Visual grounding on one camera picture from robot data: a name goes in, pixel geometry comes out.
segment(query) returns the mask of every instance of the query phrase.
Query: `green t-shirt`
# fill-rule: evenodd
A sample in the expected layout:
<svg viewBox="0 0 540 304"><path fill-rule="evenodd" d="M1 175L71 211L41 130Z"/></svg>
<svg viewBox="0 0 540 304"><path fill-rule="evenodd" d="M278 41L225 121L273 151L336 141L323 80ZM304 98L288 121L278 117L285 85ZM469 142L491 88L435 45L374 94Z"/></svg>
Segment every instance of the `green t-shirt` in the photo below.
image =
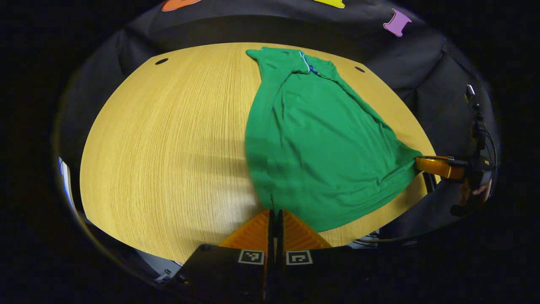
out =
<svg viewBox="0 0 540 304"><path fill-rule="evenodd" d="M247 50L262 83L246 128L246 159L267 209L287 209L315 231L352 222L390 202L422 156L339 76L299 50Z"/></svg>

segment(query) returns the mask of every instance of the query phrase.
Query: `human hand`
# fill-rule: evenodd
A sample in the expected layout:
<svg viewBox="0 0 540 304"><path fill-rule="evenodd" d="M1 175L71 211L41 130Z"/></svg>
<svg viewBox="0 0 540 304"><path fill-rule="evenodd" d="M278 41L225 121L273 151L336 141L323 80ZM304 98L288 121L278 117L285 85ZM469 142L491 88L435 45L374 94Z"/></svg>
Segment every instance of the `human hand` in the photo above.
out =
<svg viewBox="0 0 540 304"><path fill-rule="evenodd" d="M469 181L465 180L463 185L460 186L460 205L465 206L469 200L469 195L479 195L482 194L482 202L485 202L488 199L489 192L491 191L491 180L485 186L481 186L478 189L472 190L469 187Z"/></svg>

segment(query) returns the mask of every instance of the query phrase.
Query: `table surface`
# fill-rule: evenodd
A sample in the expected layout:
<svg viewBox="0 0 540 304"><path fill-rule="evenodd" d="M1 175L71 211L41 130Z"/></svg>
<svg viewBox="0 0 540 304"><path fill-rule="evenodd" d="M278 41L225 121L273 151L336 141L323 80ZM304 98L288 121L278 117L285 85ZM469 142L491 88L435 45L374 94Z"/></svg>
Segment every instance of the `table surface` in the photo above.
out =
<svg viewBox="0 0 540 304"><path fill-rule="evenodd" d="M80 192L93 224L129 246L184 262L198 245L219 244L262 212L244 138L261 83L257 62L245 51L263 46L300 49L271 43L181 49L150 58L118 87L97 116L82 157ZM368 68L302 50L332 61L399 140L435 155L407 106ZM420 174L387 205L320 235L333 246L350 243L398 217L426 193Z"/></svg>

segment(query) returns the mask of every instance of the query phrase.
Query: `wood grain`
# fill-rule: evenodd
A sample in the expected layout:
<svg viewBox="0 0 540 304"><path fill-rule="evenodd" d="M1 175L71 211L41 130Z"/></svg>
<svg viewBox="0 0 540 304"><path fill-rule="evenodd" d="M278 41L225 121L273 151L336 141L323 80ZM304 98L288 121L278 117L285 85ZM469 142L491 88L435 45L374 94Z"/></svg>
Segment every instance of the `wood grain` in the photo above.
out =
<svg viewBox="0 0 540 304"><path fill-rule="evenodd" d="M186 261L201 243L219 244L262 212L245 161L247 117L261 83L247 49L269 43L224 43L149 59L112 94L83 152L80 191L88 219L144 252ZM425 155L435 152L405 104L364 65L324 52L342 78ZM168 61L156 65L163 58ZM322 232L333 246L393 220L426 194L423 177L386 206Z"/></svg>

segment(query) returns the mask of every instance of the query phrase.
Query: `t-shirt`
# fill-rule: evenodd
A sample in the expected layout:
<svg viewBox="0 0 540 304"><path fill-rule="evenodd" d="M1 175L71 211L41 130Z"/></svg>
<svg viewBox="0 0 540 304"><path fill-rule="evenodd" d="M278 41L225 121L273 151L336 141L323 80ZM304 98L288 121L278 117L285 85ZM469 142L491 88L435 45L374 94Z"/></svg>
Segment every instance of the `t-shirt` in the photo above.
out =
<svg viewBox="0 0 540 304"><path fill-rule="evenodd" d="M340 77L300 50L247 50L262 83L249 112L246 160L262 205L286 209L315 231L390 202L422 156Z"/></svg>

